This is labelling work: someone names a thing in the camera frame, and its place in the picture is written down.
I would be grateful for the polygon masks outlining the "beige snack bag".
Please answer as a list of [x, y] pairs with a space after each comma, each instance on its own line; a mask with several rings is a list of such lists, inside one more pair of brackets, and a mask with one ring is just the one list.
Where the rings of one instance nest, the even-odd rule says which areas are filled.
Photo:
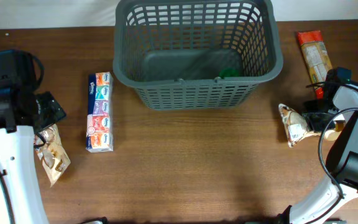
[[338, 138], [346, 124], [343, 116], [328, 123], [333, 117], [330, 113], [298, 113], [291, 107], [280, 103], [278, 111], [287, 135], [288, 146], [293, 147], [304, 138], [321, 136], [323, 129], [327, 126], [323, 138], [334, 141]]

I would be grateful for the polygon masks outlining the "green lid jar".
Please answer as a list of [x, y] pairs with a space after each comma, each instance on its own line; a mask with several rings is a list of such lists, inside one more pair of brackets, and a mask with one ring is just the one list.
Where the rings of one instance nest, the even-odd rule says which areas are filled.
[[219, 77], [220, 78], [229, 78], [229, 77], [239, 77], [240, 72], [235, 68], [225, 68], [220, 71]]

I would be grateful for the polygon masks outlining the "grey plastic basket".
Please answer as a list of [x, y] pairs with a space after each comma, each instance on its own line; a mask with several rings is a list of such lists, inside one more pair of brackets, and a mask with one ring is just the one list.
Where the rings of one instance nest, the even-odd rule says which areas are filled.
[[113, 71], [151, 109], [234, 107], [282, 68], [269, 0], [117, 4]]

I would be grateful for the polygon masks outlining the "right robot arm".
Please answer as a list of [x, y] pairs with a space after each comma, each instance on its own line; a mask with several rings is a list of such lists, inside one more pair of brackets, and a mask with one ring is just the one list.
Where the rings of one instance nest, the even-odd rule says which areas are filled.
[[358, 198], [358, 83], [351, 71], [337, 67], [314, 83], [323, 97], [304, 103], [302, 114], [280, 104], [278, 111], [288, 145], [318, 136], [318, 159], [325, 176], [296, 205], [288, 206], [274, 223], [329, 223], [329, 218], [350, 200]]

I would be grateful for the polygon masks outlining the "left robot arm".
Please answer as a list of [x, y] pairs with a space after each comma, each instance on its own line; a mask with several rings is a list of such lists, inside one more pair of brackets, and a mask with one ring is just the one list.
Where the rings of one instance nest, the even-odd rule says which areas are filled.
[[66, 113], [50, 92], [36, 92], [43, 78], [44, 66], [35, 55], [0, 51], [0, 223], [48, 223], [34, 138]]

